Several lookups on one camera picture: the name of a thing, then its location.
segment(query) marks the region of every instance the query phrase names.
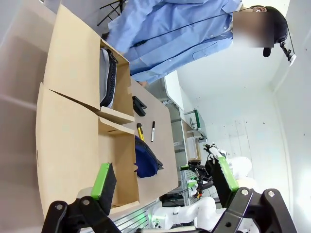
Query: person's hand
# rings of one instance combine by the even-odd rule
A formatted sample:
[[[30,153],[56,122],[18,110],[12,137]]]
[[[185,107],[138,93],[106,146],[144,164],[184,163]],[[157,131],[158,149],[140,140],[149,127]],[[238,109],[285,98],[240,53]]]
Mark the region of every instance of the person's hand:
[[[147,81],[143,81],[143,82],[138,82],[142,87],[146,87],[147,85]]]

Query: black chair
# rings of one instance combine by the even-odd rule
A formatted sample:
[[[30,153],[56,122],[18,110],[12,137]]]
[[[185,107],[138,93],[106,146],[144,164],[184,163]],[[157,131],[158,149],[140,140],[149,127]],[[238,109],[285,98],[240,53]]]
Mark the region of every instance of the black chair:
[[[112,8],[112,11],[109,12],[109,14],[108,14],[105,18],[103,18],[103,19],[97,24],[97,27],[98,27],[99,25],[101,25],[101,23],[104,22],[105,19],[107,19],[107,18],[109,18],[109,19],[112,20],[112,18],[110,17],[110,15],[111,15],[113,12],[116,12],[118,15],[120,15],[120,14],[122,13],[122,11],[123,11],[125,1],[126,1],[126,0],[114,1],[114,2],[112,2],[112,3],[110,3],[110,4],[106,5],[106,6],[102,6],[101,8],[99,8],[99,9],[101,10],[101,9],[103,9],[103,8],[105,8],[105,7],[109,7],[109,6],[110,6],[110,7]],[[119,3],[119,4],[118,4],[116,7],[113,7],[112,5],[115,4],[115,3]]]

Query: person's ear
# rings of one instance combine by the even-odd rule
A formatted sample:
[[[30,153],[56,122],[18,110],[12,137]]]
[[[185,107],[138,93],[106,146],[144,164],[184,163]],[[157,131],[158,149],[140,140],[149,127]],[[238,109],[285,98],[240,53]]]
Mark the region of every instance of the person's ear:
[[[255,6],[253,12],[267,12],[267,9],[263,6]]]

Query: pen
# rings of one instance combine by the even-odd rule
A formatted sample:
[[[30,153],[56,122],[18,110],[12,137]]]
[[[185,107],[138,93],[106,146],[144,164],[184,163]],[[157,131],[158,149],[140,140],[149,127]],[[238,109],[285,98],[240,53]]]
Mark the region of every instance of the pen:
[[[155,138],[155,124],[156,122],[152,122],[152,131],[151,131],[151,142],[154,142],[154,138]]]
[[[141,140],[145,141],[144,134],[143,134],[143,131],[142,131],[142,125],[140,123],[137,123],[137,130],[138,130],[139,138]]]

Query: gray pouch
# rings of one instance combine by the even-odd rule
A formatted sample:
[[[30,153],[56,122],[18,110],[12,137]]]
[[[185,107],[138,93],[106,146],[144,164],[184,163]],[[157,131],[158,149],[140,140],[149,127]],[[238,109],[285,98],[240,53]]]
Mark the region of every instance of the gray pouch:
[[[116,89],[118,61],[113,56],[110,50],[101,48],[100,50],[100,106],[111,108],[113,104],[113,97]]]

